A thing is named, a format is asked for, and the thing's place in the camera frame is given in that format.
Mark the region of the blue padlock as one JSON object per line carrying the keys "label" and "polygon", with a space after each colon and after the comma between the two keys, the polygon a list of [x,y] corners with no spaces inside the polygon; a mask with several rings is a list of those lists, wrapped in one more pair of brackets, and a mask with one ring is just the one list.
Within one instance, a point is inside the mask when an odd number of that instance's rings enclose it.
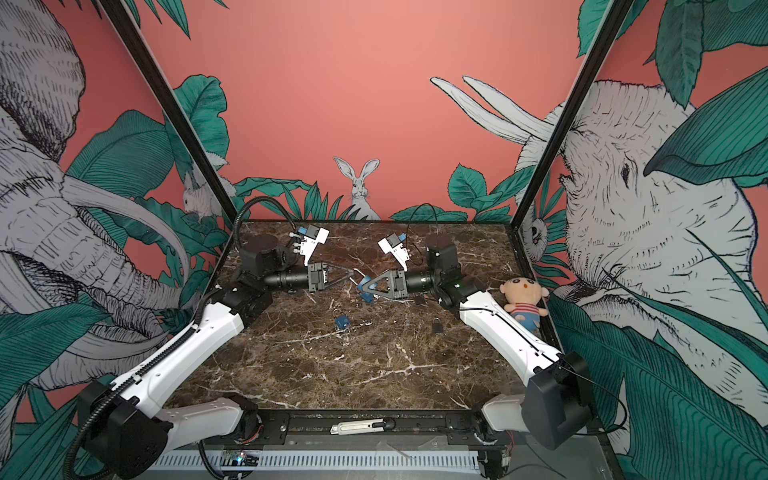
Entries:
{"label": "blue padlock", "polygon": [[361,282],[357,285],[357,290],[366,304],[371,304],[375,300],[375,296],[366,290],[365,285],[371,280],[369,276],[365,276]]}
{"label": "blue padlock", "polygon": [[344,331],[349,327],[350,320],[346,315],[341,315],[335,319],[335,325],[339,331]]}

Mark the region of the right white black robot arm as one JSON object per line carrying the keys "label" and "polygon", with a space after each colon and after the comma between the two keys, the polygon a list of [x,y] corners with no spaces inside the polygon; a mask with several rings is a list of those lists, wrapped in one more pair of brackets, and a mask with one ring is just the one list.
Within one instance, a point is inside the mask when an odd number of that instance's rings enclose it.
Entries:
{"label": "right white black robot arm", "polygon": [[525,392],[486,401],[481,407],[480,429],[527,432],[540,445],[555,450],[583,433],[594,418],[593,383],[586,361],[576,353],[565,355],[539,339],[482,283],[463,273],[449,236],[427,237],[423,268],[387,270],[360,288],[390,300],[430,294],[511,365]]}

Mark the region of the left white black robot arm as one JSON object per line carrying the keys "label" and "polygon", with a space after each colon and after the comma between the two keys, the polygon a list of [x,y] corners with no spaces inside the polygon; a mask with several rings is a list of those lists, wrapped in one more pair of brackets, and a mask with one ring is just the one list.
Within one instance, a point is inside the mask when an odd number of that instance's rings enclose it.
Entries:
{"label": "left white black robot arm", "polygon": [[328,263],[314,263],[327,229],[310,225],[282,244],[257,235],[240,250],[234,279],[203,297],[191,322],[158,351],[108,385],[94,382],[77,398],[78,432],[64,456],[62,473],[77,479],[75,463],[85,450],[103,466],[95,478],[132,479],[164,453],[208,436],[237,429],[246,401],[224,398],[177,414],[164,405],[213,353],[238,336],[273,302],[276,291],[311,293],[333,286]]}

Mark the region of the plush doll striped shirt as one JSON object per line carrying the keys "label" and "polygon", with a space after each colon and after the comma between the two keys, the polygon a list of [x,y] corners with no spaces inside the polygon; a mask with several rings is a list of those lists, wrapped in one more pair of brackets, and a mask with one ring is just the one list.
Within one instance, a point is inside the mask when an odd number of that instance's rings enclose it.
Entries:
{"label": "plush doll striped shirt", "polygon": [[504,310],[528,331],[535,332],[541,318],[549,315],[541,306],[542,300],[549,296],[549,290],[537,281],[516,277],[502,283],[499,290],[506,299]]}

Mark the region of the white utility knife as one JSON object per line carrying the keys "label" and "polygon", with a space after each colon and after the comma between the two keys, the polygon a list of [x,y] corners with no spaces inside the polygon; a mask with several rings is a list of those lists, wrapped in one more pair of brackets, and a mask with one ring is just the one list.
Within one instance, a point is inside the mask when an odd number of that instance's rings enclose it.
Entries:
{"label": "white utility knife", "polygon": [[330,428],[331,435],[357,435],[372,434],[392,431],[396,426],[393,418],[366,419],[358,421],[346,421],[333,425]]}

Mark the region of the white perforated strip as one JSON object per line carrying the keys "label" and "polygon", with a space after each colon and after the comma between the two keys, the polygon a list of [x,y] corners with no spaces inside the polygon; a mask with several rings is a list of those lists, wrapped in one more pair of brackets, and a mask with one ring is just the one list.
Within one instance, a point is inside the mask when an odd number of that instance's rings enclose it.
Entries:
{"label": "white perforated strip", "polygon": [[211,450],[207,458],[211,465],[224,472],[240,471],[441,471],[452,473],[478,473],[477,455],[469,451],[315,451],[272,450],[244,451],[259,457],[256,467],[226,468],[222,466],[223,453]]}

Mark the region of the small green circuit board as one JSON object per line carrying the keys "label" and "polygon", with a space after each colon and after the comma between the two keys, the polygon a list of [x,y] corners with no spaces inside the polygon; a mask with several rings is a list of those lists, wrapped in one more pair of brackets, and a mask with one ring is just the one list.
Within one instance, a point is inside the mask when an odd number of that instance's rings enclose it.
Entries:
{"label": "small green circuit board", "polygon": [[226,468],[256,467],[258,464],[259,457],[249,452],[227,451],[223,453],[222,466]]}

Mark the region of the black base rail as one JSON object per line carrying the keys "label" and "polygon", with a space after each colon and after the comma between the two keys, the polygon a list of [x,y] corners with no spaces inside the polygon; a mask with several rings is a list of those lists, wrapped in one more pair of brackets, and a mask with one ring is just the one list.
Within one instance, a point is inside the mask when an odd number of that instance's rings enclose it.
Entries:
{"label": "black base rail", "polygon": [[332,437],[410,437],[438,436],[450,445],[473,448],[501,448],[522,442],[529,433],[524,424],[495,430],[475,410],[299,410],[261,409],[247,411],[229,434],[205,439],[209,445],[264,448],[286,446],[300,436],[310,439]]}

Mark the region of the left black frame post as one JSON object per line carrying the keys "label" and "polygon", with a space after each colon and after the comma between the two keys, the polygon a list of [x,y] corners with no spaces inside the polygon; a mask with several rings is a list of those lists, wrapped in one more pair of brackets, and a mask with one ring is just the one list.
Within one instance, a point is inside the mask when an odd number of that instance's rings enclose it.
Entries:
{"label": "left black frame post", "polygon": [[202,142],[140,33],[130,10],[123,1],[100,0],[99,5],[152,90],[184,148],[200,169],[208,187],[222,207],[224,216],[233,222],[237,215],[235,206],[210,164]]}

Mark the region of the black frame post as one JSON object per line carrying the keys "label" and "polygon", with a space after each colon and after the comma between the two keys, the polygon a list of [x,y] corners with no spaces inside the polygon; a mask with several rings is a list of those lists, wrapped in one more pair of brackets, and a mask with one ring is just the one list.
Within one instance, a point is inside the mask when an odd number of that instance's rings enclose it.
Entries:
{"label": "black frame post", "polygon": [[123,1],[100,0],[99,5],[152,90],[184,148],[200,169],[208,187],[222,207],[224,216],[233,222],[237,215],[235,206],[210,164],[202,142],[140,33],[130,10]]}
{"label": "black frame post", "polygon": [[588,96],[591,85],[607,57],[628,12],[632,6],[631,0],[611,1],[605,13],[594,42],[589,49],[573,88],[564,104],[560,117],[555,125],[554,132],[550,136],[542,157],[538,162],[531,181],[525,190],[523,199],[518,204],[517,211],[511,220],[511,228],[519,230],[530,209],[536,192],[544,183],[546,174],[554,160],[559,155],[559,149],[563,146],[565,138]]}

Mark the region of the right black frame post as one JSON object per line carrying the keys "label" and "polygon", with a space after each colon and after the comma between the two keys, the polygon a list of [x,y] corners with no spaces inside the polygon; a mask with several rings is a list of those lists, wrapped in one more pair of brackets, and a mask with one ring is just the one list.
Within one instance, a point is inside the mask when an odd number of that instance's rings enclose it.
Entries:
{"label": "right black frame post", "polygon": [[523,199],[518,204],[517,211],[511,220],[511,228],[519,230],[530,209],[536,192],[544,183],[546,174],[554,160],[559,155],[559,149],[563,146],[565,138],[588,96],[591,85],[607,57],[628,12],[632,6],[631,0],[611,1],[605,13],[594,42],[589,49],[573,88],[564,104],[560,117],[555,125],[554,132],[550,136],[542,157],[538,162],[531,181],[525,190]]}

